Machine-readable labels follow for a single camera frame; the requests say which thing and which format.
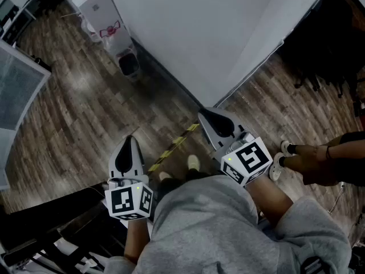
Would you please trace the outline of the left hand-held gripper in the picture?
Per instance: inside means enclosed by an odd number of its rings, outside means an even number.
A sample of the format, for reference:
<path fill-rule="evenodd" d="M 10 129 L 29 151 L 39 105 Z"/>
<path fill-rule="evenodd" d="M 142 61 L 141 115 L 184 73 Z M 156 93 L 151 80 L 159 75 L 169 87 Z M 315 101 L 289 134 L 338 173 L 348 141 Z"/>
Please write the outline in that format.
<path fill-rule="evenodd" d="M 109 159 L 109 189 L 105 190 L 105 197 L 111 217 L 125 221 L 150 217 L 153 191 L 144 165 L 139 142 L 134 136 L 127 136 Z"/>

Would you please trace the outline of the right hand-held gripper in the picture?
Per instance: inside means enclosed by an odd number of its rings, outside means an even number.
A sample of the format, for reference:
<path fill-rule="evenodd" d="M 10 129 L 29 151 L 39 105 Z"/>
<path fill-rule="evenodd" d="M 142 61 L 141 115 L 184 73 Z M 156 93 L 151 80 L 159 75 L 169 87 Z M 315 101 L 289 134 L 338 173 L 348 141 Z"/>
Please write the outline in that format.
<path fill-rule="evenodd" d="M 216 151 L 213 155 L 217 170 L 245 186 L 261 176 L 272 164 L 266 146 L 260 137 L 243 129 L 223 115 L 217 108 L 202 108 L 198 121 L 207 141 Z"/>

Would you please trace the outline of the black plastic container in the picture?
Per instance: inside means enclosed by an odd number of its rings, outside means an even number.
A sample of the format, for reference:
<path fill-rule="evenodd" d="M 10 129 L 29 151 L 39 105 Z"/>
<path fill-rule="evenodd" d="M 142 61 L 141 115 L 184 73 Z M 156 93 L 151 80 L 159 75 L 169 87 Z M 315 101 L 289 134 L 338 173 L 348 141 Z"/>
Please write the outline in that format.
<path fill-rule="evenodd" d="M 121 73 L 131 82 L 136 82 L 141 77 L 140 63 L 137 53 L 133 48 L 127 48 L 116 55 L 116 63 Z"/>

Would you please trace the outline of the person's right forearm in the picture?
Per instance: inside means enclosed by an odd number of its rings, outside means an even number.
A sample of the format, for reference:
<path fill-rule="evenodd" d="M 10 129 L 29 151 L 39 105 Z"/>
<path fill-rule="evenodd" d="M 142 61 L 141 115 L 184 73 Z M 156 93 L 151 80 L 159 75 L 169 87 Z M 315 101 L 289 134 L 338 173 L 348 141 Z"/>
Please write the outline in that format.
<path fill-rule="evenodd" d="M 245 188 L 272 227 L 276 227 L 293 205 L 293 201 L 267 175 L 259 176 Z"/>

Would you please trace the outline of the person's left forearm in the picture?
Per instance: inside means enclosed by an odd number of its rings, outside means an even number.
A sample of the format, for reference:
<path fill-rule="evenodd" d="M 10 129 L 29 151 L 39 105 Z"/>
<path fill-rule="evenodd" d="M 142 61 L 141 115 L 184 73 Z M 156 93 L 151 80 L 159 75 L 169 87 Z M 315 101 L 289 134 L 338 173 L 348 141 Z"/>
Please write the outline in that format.
<path fill-rule="evenodd" d="M 130 220 L 128 222 L 127 238 L 125 242 L 124 257 L 134 264 L 149 243 L 147 219 Z"/>

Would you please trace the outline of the another person's forearm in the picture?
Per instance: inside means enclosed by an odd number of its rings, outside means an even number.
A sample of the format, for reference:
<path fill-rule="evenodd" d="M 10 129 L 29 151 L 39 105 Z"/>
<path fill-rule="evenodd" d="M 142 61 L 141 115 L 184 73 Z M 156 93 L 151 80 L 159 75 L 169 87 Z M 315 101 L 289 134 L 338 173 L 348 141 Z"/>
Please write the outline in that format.
<path fill-rule="evenodd" d="M 315 156 L 318 161 L 326 159 L 363 159 L 365 158 L 365 140 L 346 142 L 337 146 L 318 146 Z"/>

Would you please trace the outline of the black trousers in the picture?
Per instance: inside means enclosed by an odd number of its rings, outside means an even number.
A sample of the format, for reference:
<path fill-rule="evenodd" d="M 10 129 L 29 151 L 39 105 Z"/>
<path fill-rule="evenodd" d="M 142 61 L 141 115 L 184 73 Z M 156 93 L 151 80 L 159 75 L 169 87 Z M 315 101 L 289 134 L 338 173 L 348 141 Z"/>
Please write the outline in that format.
<path fill-rule="evenodd" d="M 191 180 L 197 180 L 209 177 L 210 175 L 205 172 L 200 172 L 196 170 L 188 170 L 188 172 L 185 175 L 185 180 L 180 180 L 176 178 L 166 179 L 162 182 L 159 182 L 159 187 L 157 189 L 158 197 L 162 197 L 162 195 L 166 195 L 169 192 L 175 190 L 179 186 L 183 185 L 186 182 L 189 182 Z"/>

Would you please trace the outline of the grey sweatshirt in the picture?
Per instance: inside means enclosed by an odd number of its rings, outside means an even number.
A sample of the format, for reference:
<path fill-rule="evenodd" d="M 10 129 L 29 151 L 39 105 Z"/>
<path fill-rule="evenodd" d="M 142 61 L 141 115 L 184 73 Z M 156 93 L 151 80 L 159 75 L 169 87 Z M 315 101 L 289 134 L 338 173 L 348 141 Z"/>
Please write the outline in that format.
<path fill-rule="evenodd" d="M 225 175 L 191 180 L 158 203 L 137 264 L 107 261 L 104 274 L 351 274 L 351 246 L 311 197 L 272 227 L 245 187 Z"/>

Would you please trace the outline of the black metal table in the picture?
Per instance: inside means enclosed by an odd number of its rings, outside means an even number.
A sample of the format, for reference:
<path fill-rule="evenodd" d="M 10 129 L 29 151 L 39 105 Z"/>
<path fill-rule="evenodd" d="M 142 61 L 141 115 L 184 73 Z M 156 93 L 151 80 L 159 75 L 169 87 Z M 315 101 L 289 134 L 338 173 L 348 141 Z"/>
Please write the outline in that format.
<path fill-rule="evenodd" d="M 103 187 L 95 185 L 11 214 L 0 211 L 0 258 L 11 267 L 39 254 L 56 274 L 81 274 L 77 266 L 86 258 L 103 271 L 102 258 L 123 255 L 127 235 L 103 199 Z"/>

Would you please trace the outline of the plastic bag with red print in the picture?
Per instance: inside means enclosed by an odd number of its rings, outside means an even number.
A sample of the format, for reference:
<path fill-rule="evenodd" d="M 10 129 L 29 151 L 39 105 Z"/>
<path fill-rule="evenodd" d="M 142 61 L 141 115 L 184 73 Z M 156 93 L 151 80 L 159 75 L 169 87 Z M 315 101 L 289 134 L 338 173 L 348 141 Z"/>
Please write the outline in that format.
<path fill-rule="evenodd" d="M 82 30 L 95 42 L 101 42 L 104 49 L 113 57 L 122 57 L 124 54 L 133 52 L 133 43 L 128 31 L 119 21 L 106 29 L 96 31 L 91 24 L 80 15 Z"/>

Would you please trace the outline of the black office chair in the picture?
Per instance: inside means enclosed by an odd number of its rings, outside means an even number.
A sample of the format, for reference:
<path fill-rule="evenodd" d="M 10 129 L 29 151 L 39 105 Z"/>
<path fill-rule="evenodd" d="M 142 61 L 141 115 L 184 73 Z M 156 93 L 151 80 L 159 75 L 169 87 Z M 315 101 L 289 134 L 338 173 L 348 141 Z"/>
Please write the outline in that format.
<path fill-rule="evenodd" d="M 286 37 L 279 53 L 300 80 L 319 90 L 317 78 L 357 97 L 358 72 L 365 67 L 365 31 L 353 26 L 353 12 L 345 0 L 320 0 L 319 5 Z"/>

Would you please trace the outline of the frosted glass partition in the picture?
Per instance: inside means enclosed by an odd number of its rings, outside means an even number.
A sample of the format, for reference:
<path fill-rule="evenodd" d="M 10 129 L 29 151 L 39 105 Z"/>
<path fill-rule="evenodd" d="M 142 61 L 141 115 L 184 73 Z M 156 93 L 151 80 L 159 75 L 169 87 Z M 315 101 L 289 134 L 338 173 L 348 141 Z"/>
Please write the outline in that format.
<path fill-rule="evenodd" d="M 10 188 L 5 168 L 18 129 L 50 76 L 31 57 L 0 39 L 0 191 Z"/>

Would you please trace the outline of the white cabinet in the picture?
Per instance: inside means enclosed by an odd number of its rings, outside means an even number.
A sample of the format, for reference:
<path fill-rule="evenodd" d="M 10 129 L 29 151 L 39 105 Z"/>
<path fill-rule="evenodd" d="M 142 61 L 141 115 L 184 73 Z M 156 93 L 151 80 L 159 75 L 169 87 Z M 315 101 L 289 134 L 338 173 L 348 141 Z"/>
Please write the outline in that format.
<path fill-rule="evenodd" d="M 96 31 L 106 29 L 117 21 L 121 23 L 112 0 L 72 0 L 72 2 Z"/>

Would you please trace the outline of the white office desk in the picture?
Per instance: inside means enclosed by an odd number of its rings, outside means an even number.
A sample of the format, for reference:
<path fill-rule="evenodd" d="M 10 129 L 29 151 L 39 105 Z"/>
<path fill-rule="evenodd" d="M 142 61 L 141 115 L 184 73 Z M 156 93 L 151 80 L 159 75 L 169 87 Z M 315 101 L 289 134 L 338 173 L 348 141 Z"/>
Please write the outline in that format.
<path fill-rule="evenodd" d="M 35 17 L 26 6 L 19 8 L 11 0 L 0 3 L 0 38 L 12 45 Z"/>

